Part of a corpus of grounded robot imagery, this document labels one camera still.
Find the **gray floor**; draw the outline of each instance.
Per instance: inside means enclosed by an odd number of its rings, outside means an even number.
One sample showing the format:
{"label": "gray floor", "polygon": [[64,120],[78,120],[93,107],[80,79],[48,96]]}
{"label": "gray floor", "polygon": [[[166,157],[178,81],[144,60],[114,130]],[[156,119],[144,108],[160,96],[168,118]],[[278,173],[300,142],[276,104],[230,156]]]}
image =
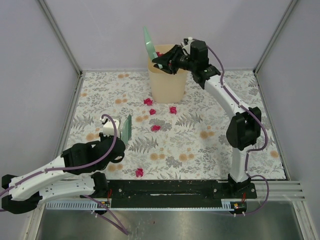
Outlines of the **gray floor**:
{"label": "gray floor", "polygon": [[[249,210],[258,204],[249,203]],[[202,211],[118,211],[124,235],[89,211],[45,210],[37,240],[300,240],[289,202],[268,202],[257,214],[233,218]]]}

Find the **white wall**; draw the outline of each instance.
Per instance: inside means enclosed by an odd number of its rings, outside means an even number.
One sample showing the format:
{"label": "white wall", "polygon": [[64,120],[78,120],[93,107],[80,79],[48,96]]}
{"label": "white wall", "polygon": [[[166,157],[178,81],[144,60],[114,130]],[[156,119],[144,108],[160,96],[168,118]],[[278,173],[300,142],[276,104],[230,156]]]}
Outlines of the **white wall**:
{"label": "white wall", "polygon": [[[52,160],[77,76],[35,0],[0,0],[0,33],[2,177]],[[0,239],[19,239],[26,217],[0,212]]]}
{"label": "white wall", "polygon": [[154,44],[207,42],[227,69],[253,69],[290,0],[47,0],[82,69],[145,69]]}
{"label": "white wall", "polygon": [[299,1],[258,73],[293,180],[320,232],[320,1]]}

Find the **orange dot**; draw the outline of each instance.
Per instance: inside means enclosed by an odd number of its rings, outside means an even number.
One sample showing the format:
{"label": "orange dot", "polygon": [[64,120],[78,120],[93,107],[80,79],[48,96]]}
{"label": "orange dot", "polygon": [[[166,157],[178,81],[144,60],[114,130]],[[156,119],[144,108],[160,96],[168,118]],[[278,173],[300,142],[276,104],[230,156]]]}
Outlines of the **orange dot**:
{"label": "orange dot", "polygon": [[271,157],[273,157],[275,159],[279,157],[279,153],[277,151],[275,151],[275,150],[271,151],[270,155],[271,155]]}
{"label": "orange dot", "polygon": [[185,162],[185,161],[187,161],[187,155],[186,154],[180,154],[180,156],[179,156],[179,160],[181,161],[181,162]]}
{"label": "orange dot", "polygon": [[118,164],[117,166],[116,166],[116,169],[118,169],[118,170],[122,170],[124,168],[124,166],[122,165],[122,164]]}
{"label": "orange dot", "polygon": [[108,166],[108,171],[109,172],[114,172],[116,170],[116,165],[114,165],[114,164],[109,164],[109,166]]}
{"label": "orange dot", "polygon": [[208,133],[206,131],[202,131],[202,132],[200,132],[200,137],[202,139],[207,139],[208,138]]}
{"label": "orange dot", "polygon": [[137,123],[141,123],[141,122],[143,121],[142,116],[137,116],[137,117],[135,118],[135,121],[136,121]]}
{"label": "orange dot", "polygon": [[93,134],[93,133],[89,133],[86,137],[85,137],[85,139],[87,140],[87,141],[92,141],[93,139],[95,138],[95,135]]}
{"label": "orange dot", "polygon": [[152,153],[152,154],[150,155],[150,159],[153,160],[153,161],[158,160],[158,154]]}

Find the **floral tablecloth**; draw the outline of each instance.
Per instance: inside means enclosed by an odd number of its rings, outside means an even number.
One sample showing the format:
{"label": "floral tablecloth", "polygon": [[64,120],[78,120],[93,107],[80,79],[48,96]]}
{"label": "floral tablecloth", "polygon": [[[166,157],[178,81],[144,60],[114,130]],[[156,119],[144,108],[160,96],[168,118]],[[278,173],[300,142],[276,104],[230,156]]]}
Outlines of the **floral tablecloth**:
{"label": "floral tablecloth", "polygon": [[[227,71],[225,81],[251,107],[262,111],[269,143],[262,152],[251,153],[249,171],[268,179],[285,179],[283,165],[266,116],[258,85],[251,71]],[[106,113],[121,119],[132,115],[132,139],[121,163],[103,171],[108,179],[226,179],[231,168],[232,147],[226,138],[230,123],[213,96],[188,76],[183,100],[176,104],[144,104],[151,98],[147,72],[87,72],[77,103],[67,148],[99,139]],[[170,114],[169,107],[177,114]],[[150,109],[156,114],[150,115]],[[161,126],[158,132],[153,125]],[[264,136],[256,146],[264,144]]]}

